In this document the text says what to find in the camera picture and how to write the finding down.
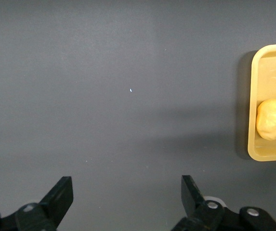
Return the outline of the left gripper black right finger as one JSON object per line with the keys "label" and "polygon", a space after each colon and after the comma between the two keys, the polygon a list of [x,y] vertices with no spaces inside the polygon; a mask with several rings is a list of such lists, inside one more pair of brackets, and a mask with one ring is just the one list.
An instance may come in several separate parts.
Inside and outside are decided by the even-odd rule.
{"label": "left gripper black right finger", "polygon": [[181,180],[181,199],[186,217],[172,231],[215,231],[224,216],[224,207],[214,200],[205,200],[190,175]]}

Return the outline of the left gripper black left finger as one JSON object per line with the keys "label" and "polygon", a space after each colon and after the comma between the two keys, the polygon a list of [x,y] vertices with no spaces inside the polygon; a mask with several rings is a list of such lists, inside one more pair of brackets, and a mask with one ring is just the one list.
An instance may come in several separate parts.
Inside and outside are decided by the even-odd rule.
{"label": "left gripper black left finger", "polygon": [[15,213],[19,231],[55,231],[73,202],[70,176],[61,179],[39,203],[29,203]]}

